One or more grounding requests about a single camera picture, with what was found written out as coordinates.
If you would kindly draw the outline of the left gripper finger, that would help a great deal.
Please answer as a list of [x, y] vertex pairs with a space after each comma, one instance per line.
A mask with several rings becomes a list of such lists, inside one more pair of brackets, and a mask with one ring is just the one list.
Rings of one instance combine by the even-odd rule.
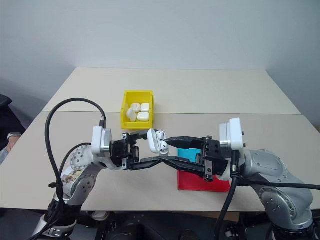
[[156, 157], [143, 158], [139, 162], [131, 163], [129, 165], [129, 170], [137, 171], [137, 170], [152, 168], [168, 159], [169, 159], [169, 156], [156, 156]]
[[129, 134], [129, 138], [131, 141], [137, 141], [137, 140], [148, 140], [148, 132], [150, 129], [143, 129], [135, 132], [131, 132]]

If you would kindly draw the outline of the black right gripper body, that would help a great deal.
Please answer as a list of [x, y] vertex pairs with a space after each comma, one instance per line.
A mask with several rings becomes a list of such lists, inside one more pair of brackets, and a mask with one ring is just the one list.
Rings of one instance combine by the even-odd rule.
[[213, 181], [214, 176], [222, 176], [228, 166], [228, 161], [222, 155], [220, 142], [211, 136], [202, 138], [204, 143], [201, 152], [196, 155], [196, 163], [204, 165], [203, 179]]

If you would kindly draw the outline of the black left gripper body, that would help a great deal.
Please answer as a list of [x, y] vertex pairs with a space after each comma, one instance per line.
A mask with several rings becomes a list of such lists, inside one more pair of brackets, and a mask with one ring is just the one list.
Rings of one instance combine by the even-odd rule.
[[123, 170], [136, 171], [140, 162], [139, 147], [136, 145], [140, 139], [138, 132], [123, 133], [122, 139], [114, 141], [111, 146], [111, 161]]

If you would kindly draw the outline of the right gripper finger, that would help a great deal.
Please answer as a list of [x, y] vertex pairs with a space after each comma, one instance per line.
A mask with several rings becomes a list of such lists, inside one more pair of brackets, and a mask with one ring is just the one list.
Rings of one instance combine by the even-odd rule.
[[188, 172], [201, 178], [205, 175], [205, 166], [203, 164], [191, 162], [186, 158], [178, 156], [160, 156], [159, 160], [181, 172]]
[[165, 142], [178, 149], [201, 149], [205, 144], [205, 139], [191, 136], [176, 136], [166, 138]]

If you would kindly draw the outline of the bystander bare hand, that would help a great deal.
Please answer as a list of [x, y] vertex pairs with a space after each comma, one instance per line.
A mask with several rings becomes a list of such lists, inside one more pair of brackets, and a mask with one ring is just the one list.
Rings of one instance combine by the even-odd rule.
[[6, 146], [6, 150], [8, 152], [10, 152], [13, 147], [16, 145], [17, 141], [20, 139], [19, 136], [11, 136], [9, 139], [8, 139], [8, 144]]

